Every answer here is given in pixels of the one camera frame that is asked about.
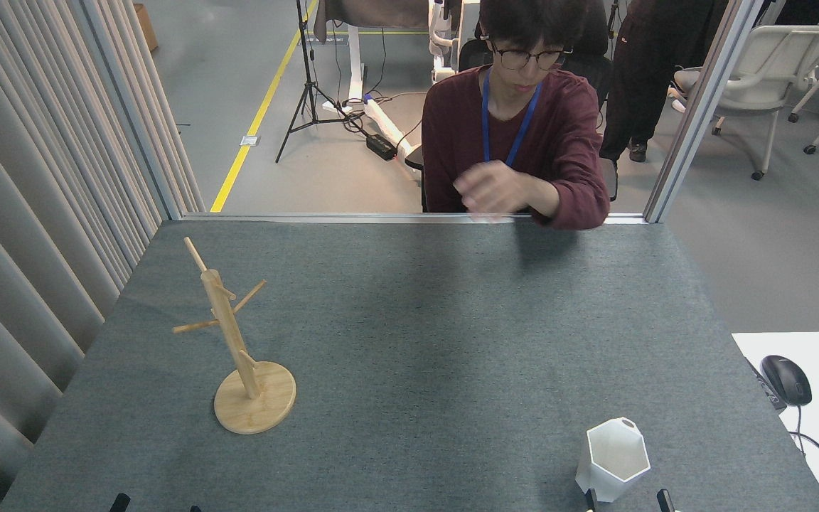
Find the person's right hand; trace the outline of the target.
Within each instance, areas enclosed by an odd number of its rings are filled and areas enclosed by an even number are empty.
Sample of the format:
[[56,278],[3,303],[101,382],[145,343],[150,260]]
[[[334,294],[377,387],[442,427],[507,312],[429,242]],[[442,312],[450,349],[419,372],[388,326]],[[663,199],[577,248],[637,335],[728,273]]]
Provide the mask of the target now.
[[501,160],[475,164],[453,182],[469,214],[494,218],[532,208],[552,216],[560,199],[555,186],[544,179],[514,171]]

